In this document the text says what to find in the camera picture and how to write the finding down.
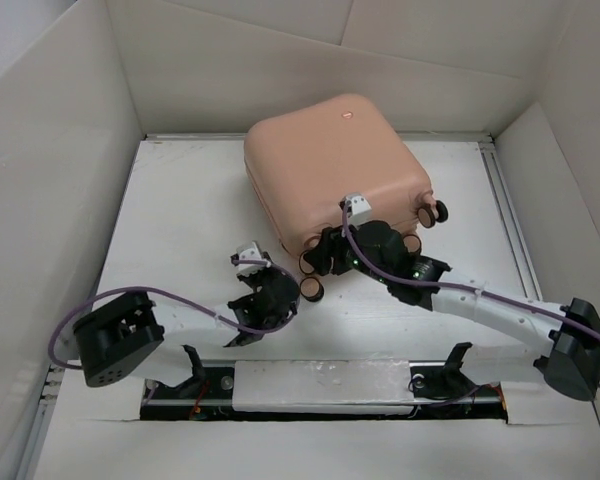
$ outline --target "white tabletop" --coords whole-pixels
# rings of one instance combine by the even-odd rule
[[[447,223],[421,232],[424,252],[523,294],[477,144],[408,145],[450,210]],[[144,141],[100,290],[145,284],[209,306],[225,303],[246,293],[228,258],[252,239],[296,269],[247,180],[241,139]],[[323,301],[303,303],[281,332],[244,348],[202,349],[201,356],[444,359],[458,342],[514,343],[472,322],[400,304],[362,275],[324,284]],[[67,372],[36,478],[600,478],[593,409],[551,395],[547,401],[545,391],[511,393],[511,402],[520,400],[516,426],[496,420],[128,423],[138,418],[141,390],[133,378],[88,389],[80,372]]]

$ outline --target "orange wire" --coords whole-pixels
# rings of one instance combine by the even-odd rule
[[[202,400],[202,397],[204,397],[205,393],[207,393],[210,386],[211,386],[211,382],[209,382],[209,380],[207,380],[205,382],[205,384],[202,386],[202,389],[200,390],[200,395],[198,395],[198,398],[196,399],[196,403],[193,404],[193,408],[189,412],[189,420],[191,420],[196,413],[200,412],[200,409],[198,408],[198,404],[200,403],[200,400]]]
[[[498,397],[500,398],[500,403],[502,403],[502,408],[504,408],[505,410],[507,409],[507,402],[504,399],[504,393],[502,391],[502,387],[497,386],[494,387],[492,385],[487,385],[491,390],[494,390],[497,394]]]

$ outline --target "suitcase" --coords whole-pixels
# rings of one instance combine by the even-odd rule
[[[345,94],[258,122],[246,135],[247,174],[283,248],[300,257],[328,226],[341,225],[338,206],[363,194],[383,220],[419,251],[419,223],[446,220],[431,180],[400,137],[365,97]]]

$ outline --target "black wheel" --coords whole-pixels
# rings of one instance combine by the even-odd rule
[[[309,250],[305,250],[304,252],[302,252],[302,255],[300,255],[300,258],[298,258],[298,268],[303,274],[312,275],[313,273],[315,273],[316,269],[309,265],[309,263],[304,259],[304,256],[307,252],[309,252]]]
[[[319,302],[324,297],[324,287],[316,277],[305,277],[300,282],[300,294],[307,302]]]
[[[449,209],[440,200],[436,201],[436,210],[438,210],[438,223],[444,223],[449,220]]]
[[[420,207],[418,210],[418,220],[424,228],[431,228],[436,224],[436,216],[429,205]]]
[[[407,247],[407,251],[412,255],[420,255],[422,253],[422,240],[413,233],[407,233],[402,237],[404,246]]]

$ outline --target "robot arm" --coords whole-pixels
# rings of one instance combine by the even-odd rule
[[[159,289],[129,287],[78,320],[73,332],[87,385],[104,387],[131,375],[156,380],[184,398],[205,380],[192,345],[244,346],[283,328],[297,313],[297,282],[256,242],[240,247],[231,260],[252,293],[226,305],[208,309]],[[192,308],[156,304],[148,293]]]
[[[428,371],[426,382],[419,382],[419,395],[454,398],[478,385],[509,380],[546,382],[577,400],[595,397],[600,341],[591,332],[600,338],[600,318],[591,304],[574,299],[561,306],[497,292],[444,262],[409,253],[399,232],[386,222],[370,220],[371,206],[361,195],[347,196],[341,206],[343,226],[325,228],[318,244],[303,255],[315,273],[357,270],[384,283],[400,302],[467,318],[521,342],[498,348],[456,345],[444,366]],[[297,313],[296,281],[255,242],[238,249],[232,262],[252,293],[226,305],[211,310],[158,289],[130,287],[76,322],[73,330],[87,385],[102,387],[132,375],[190,398],[205,382],[192,345],[243,346],[284,327]],[[156,305],[147,293],[193,309]]]
[[[303,255],[315,273],[358,270],[386,284],[403,303],[463,317],[521,342],[499,349],[456,345],[438,390],[453,389],[453,384],[544,381],[577,400],[595,397],[600,341],[574,328],[583,326],[600,336],[593,305],[574,299],[562,306],[498,292],[444,262],[410,254],[399,232],[386,222],[369,220],[371,206],[362,195],[348,195],[341,208],[343,226],[324,229],[318,244]]]

